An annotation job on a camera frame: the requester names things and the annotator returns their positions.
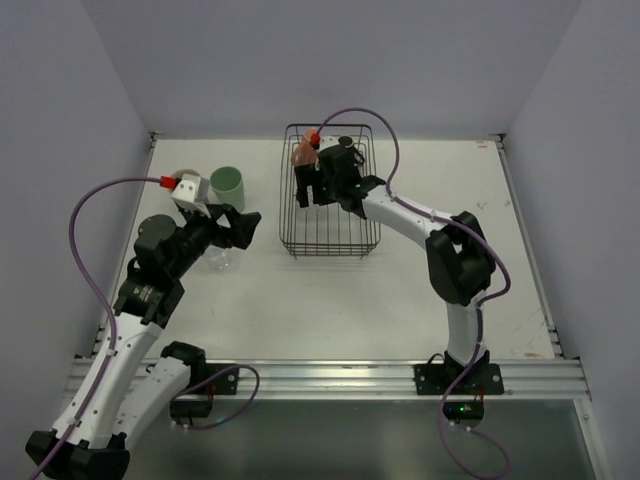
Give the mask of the black wire dish rack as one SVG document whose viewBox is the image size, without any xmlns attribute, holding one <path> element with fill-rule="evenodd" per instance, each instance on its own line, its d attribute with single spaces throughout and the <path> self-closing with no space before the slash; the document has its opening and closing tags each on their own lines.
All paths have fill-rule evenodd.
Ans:
<svg viewBox="0 0 640 480">
<path fill-rule="evenodd" d="M 381 226 L 347 213 L 336 204 L 301 208 L 290 157 L 310 123 L 287 125 L 279 182 L 279 239 L 290 255 L 363 258 L 381 241 Z"/>
</svg>

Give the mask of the pink mug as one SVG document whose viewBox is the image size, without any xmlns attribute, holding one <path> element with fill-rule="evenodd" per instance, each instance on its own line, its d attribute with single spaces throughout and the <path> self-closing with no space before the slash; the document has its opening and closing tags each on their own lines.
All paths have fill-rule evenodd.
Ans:
<svg viewBox="0 0 640 480">
<path fill-rule="evenodd" d="M 317 151 L 311 145 L 312 137 L 316 133 L 316 128 L 309 128 L 301 136 L 298 145 L 290 157 L 291 164 L 294 167 L 308 167 L 316 164 Z"/>
</svg>

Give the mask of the black mug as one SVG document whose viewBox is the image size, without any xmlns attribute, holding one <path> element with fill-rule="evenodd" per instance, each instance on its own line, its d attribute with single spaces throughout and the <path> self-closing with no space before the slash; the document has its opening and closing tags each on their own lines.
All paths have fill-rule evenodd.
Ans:
<svg viewBox="0 0 640 480">
<path fill-rule="evenodd" d="M 365 164 L 365 157 L 358 150 L 351 136 L 340 136 L 338 143 L 353 155 L 356 165 L 363 166 Z"/>
</svg>

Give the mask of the cream floral mug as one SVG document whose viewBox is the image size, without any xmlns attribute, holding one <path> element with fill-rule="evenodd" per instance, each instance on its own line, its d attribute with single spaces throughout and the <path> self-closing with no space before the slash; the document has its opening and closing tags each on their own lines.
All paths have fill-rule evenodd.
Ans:
<svg viewBox="0 0 640 480">
<path fill-rule="evenodd" d="M 192 169 L 181 169 L 170 175 L 173 181 L 173 189 L 179 188 L 180 184 L 185 182 L 186 188 L 197 187 L 202 177 Z"/>
</svg>

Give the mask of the green plastic cup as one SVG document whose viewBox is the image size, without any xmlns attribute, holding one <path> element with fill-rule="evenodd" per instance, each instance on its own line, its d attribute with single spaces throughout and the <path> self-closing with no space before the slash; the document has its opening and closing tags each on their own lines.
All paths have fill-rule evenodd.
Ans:
<svg viewBox="0 0 640 480">
<path fill-rule="evenodd" d="M 229 204 L 237 211 L 245 209 L 245 191 L 241 172 L 232 166 L 216 169 L 210 175 L 210 186 L 217 200 Z"/>
</svg>

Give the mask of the small clear glass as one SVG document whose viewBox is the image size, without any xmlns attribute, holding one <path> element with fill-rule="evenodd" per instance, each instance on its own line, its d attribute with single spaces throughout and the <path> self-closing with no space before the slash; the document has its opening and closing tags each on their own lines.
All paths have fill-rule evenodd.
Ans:
<svg viewBox="0 0 640 480">
<path fill-rule="evenodd" d="M 226 249 L 210 246 L 204 253 L 203 258 L 212 270 L 224 270 L 230 265 L 230 257 Z"/>
</svg>

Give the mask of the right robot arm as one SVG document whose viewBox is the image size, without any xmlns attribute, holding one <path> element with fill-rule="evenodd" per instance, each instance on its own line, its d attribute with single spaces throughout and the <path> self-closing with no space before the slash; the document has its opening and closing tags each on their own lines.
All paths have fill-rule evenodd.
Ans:
<svg viewBox="0 0 640 480">
<path fill-rule="evenodd" d="M 483 307 L 496 260 L 488 251 L 476 217 L 469 212 L 428 212 L 393 195 L 382 178 L 363 173 L 364 159 L 351 144 L 333 142 L 319 147 L 302 142 L 290 162 L 302 208 L 311 202 L 337 204 L 363 220 L 391 228 L 424 250 L 430 284 L 446 304 L 445 367 L 454 377 L 462 373 L 471 376 L 486 368 L 489 353 Z"/>
</svg>

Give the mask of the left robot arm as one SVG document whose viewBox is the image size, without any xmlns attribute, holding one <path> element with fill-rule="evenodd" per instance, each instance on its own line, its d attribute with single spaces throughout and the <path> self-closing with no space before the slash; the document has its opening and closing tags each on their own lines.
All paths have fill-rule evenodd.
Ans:
<svg viewBox="0 0 640 480">
<path fill-rule="evenodd" d="M 34 478 L 123 478 L 134 445 L 161 411 L 182 391 L 204 386 L 203 350 L 180 342 L 143 381 L 132 382 L 182 299 L 184 274 L 211 246 L 247 249 L 262 217 L 227 204 L 183 217 L 182 226 L 164 214 L 140 224 L 98 355 L 64 413 L 27 441 Z"/>
</svg>

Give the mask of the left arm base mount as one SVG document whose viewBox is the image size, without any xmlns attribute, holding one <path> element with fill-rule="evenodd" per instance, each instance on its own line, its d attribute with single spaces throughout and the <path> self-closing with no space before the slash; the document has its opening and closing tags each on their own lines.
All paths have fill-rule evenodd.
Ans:
<svg viewBox="0 0 640 480">
<path fill-rule="evenodd" d="M 202 382 L 214 375 L 216 378 L 195 393 L 209 397 L 233 396 L 237 393 L 239 368 L 236 364 L 206 363 L 198 380 Z"/>
</svg>

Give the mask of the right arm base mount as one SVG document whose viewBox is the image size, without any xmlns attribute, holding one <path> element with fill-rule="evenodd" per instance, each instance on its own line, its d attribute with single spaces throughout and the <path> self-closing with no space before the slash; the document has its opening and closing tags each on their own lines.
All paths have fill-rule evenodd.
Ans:
<svg viewBox="0 0 640 480">
<path fill-rule="evenodd" d="M 464 366 L 454 361 L 447 353 L 434 354 L 427 362 L 412 366 L 413 379 L 418 395 L 442 396 Z M 489 351 L 480 356 L 470 372 L 456 384 L 452 395 L 502 395 L 505 387 L 500 366 L 490 361 Z"/>
</svg>

